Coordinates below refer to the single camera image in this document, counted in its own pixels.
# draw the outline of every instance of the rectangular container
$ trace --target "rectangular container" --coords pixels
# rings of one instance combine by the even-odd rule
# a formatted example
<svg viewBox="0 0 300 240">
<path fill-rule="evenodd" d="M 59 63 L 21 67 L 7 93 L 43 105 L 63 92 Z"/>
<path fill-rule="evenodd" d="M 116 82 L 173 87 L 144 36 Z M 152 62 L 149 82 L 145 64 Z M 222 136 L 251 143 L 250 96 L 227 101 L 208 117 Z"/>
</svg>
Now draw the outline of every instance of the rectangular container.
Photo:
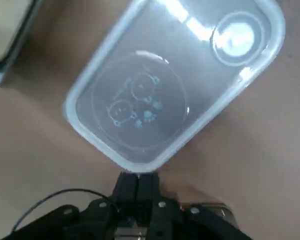
<svg viewBox="0 0 300 240">
<path fill-rule="evenodd" d="M 67 95 L 64 114 L 131 172 L 164 164 L 275 59 L 273 0 L 135 0 Z"/>
</svg>

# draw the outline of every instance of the circular indentation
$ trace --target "circular indentation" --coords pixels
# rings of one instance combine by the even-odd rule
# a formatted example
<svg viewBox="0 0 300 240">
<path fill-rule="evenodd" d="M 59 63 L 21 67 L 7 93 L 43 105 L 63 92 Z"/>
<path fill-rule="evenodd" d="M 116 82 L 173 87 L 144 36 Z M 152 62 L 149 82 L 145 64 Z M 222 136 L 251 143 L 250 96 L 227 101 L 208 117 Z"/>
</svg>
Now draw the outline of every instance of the circular indentation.
<svg viewBox="0 0 300 240">
<path fill-rule="evenodd" d="M 196 208 L 196 207 L 192 207 L 192 208 L 190 209 L 190 211 L 191 211 L 192 214 L 198 214 L 198 213 L 200 213 L 199 209 Z"/>
<path fill-rule="evenodd" d="M 169 62 L 159 59 L 132 53 L 108 63 L 93 83 L 92 114 L 110 147 L 143 153 L 182 127 L 184 86 Z"/>
<path fill-rule="evenodd" d="M 69 208 L 69 209 L 64 210 L 63 214 L 64 215 L 69 215 L 69 214 L 72 214 L 73 212 L 74 211 L 71 208 Z"/>
<path fill-rule="evenodd" d="M 116 126 L 125 123 L 130 118 L 136 118 L 133 106 L 126 100 L 117 100 L 109 108 L 108 114 Z"/>
<path fill-rule="evenodd" d="M 102 202 L 102 203 L 99 204 L 99 207 L 100 207 L 100 208 L 104 208 L 104 207 L 106 207 L 106 206 L 107 206 L 107 204 L 106 204 L 105 202 Z"/>
<path fill-rule="evenodd" d="M 232 57 L 240 57 L 247 54 L 254 45 L 255 33 L 252 27 L 245 22 L 235 22 L 229 24 L 216 39 L 218 48 Z"/>
<path fill-rule="evenodd" d="M 265 29 L 261 21 L 248 12 L 231 13 L 214 30 L 212 47 L 225 65 L 247 64 L 265 47 Z"/>
<path fill-rule="evenodd" d="M 158 203 L 160 208 L 164 208 L 166 206 L 166 203 L 164 201 L 161 201 Z"/>
</svg>

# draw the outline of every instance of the plastic food container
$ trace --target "plastic food container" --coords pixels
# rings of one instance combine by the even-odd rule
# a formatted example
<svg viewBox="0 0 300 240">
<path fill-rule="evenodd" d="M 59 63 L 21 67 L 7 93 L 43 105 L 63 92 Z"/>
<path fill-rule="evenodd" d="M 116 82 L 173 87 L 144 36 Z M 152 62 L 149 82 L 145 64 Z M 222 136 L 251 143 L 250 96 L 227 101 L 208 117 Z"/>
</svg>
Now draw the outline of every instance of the plastic food container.
<svg viewBox="0 0 300 240">
<path fill-rule="evenodd" d="M 42 0 L 0 0 L 0 83 L 17 57 Z"/>
<path fill-rule="evenodd" d="M 273 0 L 135 0 L 64 114 L 121 167 L 154 171 L 265 70 L 284 36 Z"/>
</svg>

